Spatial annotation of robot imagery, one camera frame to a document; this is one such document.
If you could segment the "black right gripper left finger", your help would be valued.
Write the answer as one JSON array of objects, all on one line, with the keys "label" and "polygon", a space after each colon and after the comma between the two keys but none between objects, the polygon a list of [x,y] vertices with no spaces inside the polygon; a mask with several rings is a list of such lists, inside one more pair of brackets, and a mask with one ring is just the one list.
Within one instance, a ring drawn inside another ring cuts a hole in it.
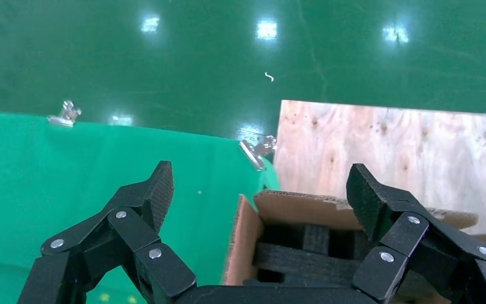
[{"label": "black right gripper left finger", "polygon": [[120,187],[95,215],[48,238],[19,303],[85,303],[115,268],[148,303],[175,303],[197,286],[196,275],[159,236],[173,198],[169,161],[151,176]]}]

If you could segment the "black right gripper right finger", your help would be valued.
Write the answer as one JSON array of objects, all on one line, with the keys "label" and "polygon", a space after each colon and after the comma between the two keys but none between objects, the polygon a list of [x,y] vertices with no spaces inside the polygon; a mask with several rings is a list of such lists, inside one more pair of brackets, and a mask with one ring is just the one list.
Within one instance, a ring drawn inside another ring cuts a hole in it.
[{"label": "black right gripper right finger", "polygon": [[451,303],[486,303],[486,243],[437,220],[409,192],[386,186],[355,163],[347,201],[374,243],[352,278],[355,289],[389,303],[408,272]]}]

